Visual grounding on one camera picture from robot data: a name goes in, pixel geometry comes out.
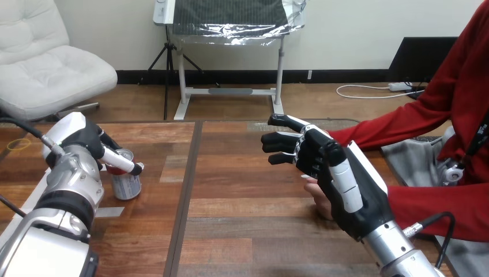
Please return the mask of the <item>person's hand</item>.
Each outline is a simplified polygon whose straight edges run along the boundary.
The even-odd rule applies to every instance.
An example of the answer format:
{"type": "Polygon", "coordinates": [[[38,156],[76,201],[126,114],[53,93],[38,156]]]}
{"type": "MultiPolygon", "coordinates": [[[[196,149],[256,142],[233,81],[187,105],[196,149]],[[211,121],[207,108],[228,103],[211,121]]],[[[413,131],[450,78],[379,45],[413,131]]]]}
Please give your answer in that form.
{"type": "Polygon", "coordinates": [[[331,203],[317,184],[317,180],[306,174],[301,175],[301,177],[306,181],[304,190],[312,196],[317,213],[321,218],[333,221],[331,203]]]}

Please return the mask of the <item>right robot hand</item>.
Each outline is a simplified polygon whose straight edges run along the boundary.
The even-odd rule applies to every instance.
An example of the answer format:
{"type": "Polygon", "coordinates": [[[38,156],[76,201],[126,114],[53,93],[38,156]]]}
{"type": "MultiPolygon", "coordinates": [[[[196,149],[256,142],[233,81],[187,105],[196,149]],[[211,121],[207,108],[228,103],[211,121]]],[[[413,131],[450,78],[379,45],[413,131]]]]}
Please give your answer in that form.
{"type": "Polygon", "coordinates": [[[386,192],[361,164],[353,143],[343,147],[329,133],[302,119],[273,113],[268,125],[292,129],[261,137],[270,164],[290,163],[317,180],[331,216],[356,241],[394,219],[386,192]]]}

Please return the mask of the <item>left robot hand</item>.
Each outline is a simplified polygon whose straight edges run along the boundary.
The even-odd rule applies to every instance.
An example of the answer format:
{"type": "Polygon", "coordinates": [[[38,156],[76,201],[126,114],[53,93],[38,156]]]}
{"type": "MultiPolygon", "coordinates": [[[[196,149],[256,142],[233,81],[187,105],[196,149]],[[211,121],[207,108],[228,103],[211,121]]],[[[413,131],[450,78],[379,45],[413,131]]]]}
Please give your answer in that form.
{"type": "Polygon", "coordinates": [[[72,112],[63,117],[42,138],[48,142],[48,145],[43,147],[42,155],[50,167],[58,160],[56,150],[67,152],[68,147],[76,146],[89,153],[96,164],[101,160],[133,176],[138,176],[142,172],[139,164],[117,153],[122,147],[81,112],[72,112]]]}

